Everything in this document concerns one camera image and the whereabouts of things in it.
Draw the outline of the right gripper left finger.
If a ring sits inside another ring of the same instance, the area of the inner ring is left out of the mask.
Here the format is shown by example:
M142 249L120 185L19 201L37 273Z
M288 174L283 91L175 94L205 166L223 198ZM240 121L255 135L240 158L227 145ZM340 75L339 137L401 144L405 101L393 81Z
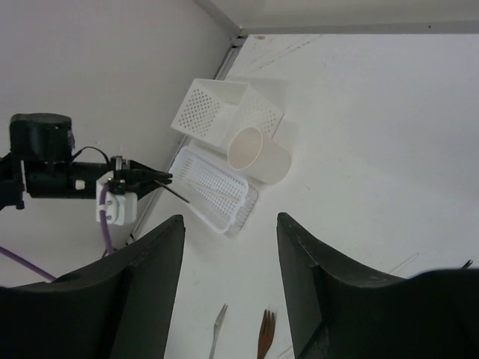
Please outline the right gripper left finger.
M174 215L51 282L1 289L3 358L162 358L183 261Z

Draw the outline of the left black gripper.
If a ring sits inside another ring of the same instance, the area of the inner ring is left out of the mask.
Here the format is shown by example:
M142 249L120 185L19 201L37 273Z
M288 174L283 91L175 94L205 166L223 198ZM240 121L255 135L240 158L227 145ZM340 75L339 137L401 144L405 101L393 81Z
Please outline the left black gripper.
M33 198L94 199L97 195L97 180L115 168L116 158L110 163L93 162L45 162L25 161L25 186ZM129 161L128 176L138 182L129 186L129 192L143 198L160 187L170 185L173 175L157 171L137 161Z

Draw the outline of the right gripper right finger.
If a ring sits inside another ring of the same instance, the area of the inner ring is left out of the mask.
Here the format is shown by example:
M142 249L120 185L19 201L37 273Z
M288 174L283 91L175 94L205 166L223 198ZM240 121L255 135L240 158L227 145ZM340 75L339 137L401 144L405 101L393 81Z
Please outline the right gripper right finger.
M278 256L297 358L476 358L478 271L410 279L363 265L277 217Z

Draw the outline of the silver chopstick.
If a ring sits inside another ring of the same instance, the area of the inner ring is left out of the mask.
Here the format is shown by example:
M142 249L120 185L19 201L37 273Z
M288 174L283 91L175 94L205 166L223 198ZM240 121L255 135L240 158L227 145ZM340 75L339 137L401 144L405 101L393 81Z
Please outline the silver chopstick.
M169 193L173 194L175 197L179 198L180 200L182 200L184 203L190 203L190 201L185 198L183 195L179 194L178 192L176 192L175 190L173 190L172 188L170 188L169 186L165 185L164 183L162 182L158 182L157 183L159 184L160 187L162 187L163 189L165 189L166 191L168 191Z

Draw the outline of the white chopstick long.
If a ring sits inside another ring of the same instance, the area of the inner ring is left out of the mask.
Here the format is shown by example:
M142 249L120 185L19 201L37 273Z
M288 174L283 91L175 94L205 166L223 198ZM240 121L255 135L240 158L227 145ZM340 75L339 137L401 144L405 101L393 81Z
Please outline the white chopstick long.
M230 201L233 201L233 202L236 202L236 203L239 203L240 202L240 199L237 198L237 197L233 197L233 196L230 196L230 195L227 195L227 194L223 194L221 193L220 191L216 191L214 189L211 189L209 187L206 187L204 185L201 185L197 182L194 182L194 181L190 181L190 180L187 180L186 181L186 184L193 187L193 188L197 188L197 189L200 189L200 190L203 190L203 191L206 191L208 193L211 193L211 194L214 194L215 196L217 197L221 197L223 199L226 199L226 200L230 200Z

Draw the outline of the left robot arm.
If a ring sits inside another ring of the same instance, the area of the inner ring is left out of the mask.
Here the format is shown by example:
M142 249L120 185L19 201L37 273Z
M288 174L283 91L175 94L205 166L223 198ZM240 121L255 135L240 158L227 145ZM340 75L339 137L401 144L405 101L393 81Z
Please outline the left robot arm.
M1 158L1 207L24 209L24 193L33 198L93 200L97 180L106 177L112 194L132 192L143 198L171 184L172 174L129 160L117 165L79 162L70 117L15 114L10 119L10 152Z

